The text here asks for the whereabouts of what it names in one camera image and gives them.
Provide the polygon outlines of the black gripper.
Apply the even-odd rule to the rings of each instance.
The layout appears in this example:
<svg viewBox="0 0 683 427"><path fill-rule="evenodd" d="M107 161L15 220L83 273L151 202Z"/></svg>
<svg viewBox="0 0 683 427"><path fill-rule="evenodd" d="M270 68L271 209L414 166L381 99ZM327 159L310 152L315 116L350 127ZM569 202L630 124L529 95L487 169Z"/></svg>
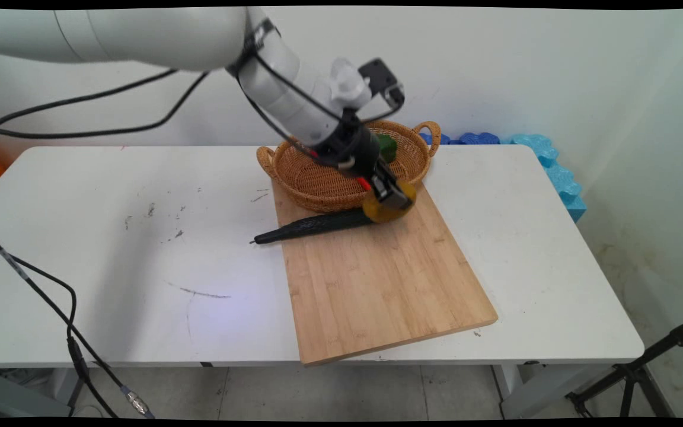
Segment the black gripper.
<svg viewBox="0 0 683 427"><path fill-rule="evenodd" d="M377 138L355 111L344 111L333 133L315 147L316 163L347 177L370 177L369 184L379 203L388 200L390 210L408 211L416 200L415 187L399 179L379 157Z"/></svg>

